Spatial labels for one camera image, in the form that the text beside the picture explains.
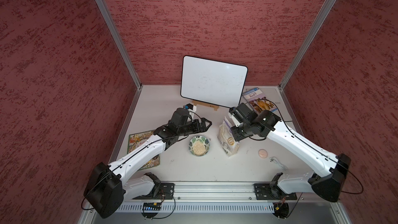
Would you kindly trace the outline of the green leaf pattern bowl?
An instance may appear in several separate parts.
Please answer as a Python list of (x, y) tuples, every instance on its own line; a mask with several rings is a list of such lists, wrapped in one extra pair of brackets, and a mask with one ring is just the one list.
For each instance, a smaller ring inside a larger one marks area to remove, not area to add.
[(202, 135), (196, 135), (189, 141), (189, 151), (192, 155), (201, 157), (208, 153), (210, 140)]

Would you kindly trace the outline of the instant oatmeal bag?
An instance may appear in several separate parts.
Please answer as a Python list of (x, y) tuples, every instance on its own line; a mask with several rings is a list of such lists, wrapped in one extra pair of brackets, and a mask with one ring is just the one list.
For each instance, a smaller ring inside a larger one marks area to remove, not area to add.
[(239, 142), (237, 142), (232, 135), (231, 123), (229, 122), (227, 117), (224, 117), (222, 124), (219, 126), (217, 138), (225, 154), (228, 157), (237, 154), (239, 149)]

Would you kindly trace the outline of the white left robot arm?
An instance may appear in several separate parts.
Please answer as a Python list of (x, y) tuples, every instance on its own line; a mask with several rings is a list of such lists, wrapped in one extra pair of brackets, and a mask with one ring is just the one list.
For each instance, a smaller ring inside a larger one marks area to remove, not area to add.
[(126, 199), (155, 197), (161, 183), (155, 175), (147, 173), (135, 180), (130, 180), (131, 177), (153, 157), (184, 137), (208, 131), (212, 122), (201, 117), (195, 119), (196, 113), (189, 108), (190, 105), (186, 105), (175, 110), (167, 124), (155, 129), (147, 141), (126, 156), (94, 167), (83, 195), (102, 218), (112, 215)]

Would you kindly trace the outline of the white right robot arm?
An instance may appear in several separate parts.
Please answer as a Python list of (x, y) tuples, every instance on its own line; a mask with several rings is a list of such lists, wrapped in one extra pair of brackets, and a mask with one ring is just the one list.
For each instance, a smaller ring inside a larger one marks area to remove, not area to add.
[(337, 202), (349, 172), (351, 159), (345, 155), (324, 150), (292, 130), (278, 115), (264, 110), (260, 114), (246, 104), (231, 107), (229, 114), (234, 122), (231, 132), (236, 141), (254, 135), (281, 145), (300, 158), (310, 172), (278, 173), (268, 184), (275, 199), (295, 193), (314, 193), (329, 202)]

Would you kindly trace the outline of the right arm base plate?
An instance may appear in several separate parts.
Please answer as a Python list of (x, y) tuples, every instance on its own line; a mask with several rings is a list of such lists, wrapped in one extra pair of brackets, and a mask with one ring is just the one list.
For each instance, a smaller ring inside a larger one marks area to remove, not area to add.
[(296, 193), (286, 194), (272, 183), (254, 184), (254, 192), (257, 200), (297, 200)]

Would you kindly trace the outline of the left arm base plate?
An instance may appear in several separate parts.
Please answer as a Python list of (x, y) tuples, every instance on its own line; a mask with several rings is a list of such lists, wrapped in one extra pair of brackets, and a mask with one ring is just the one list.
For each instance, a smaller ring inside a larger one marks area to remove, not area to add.
[(172, 200), (174, 196), (174, 183), (155, 184), (153, 190), (145, 195), (133, 198), (133, 200)]

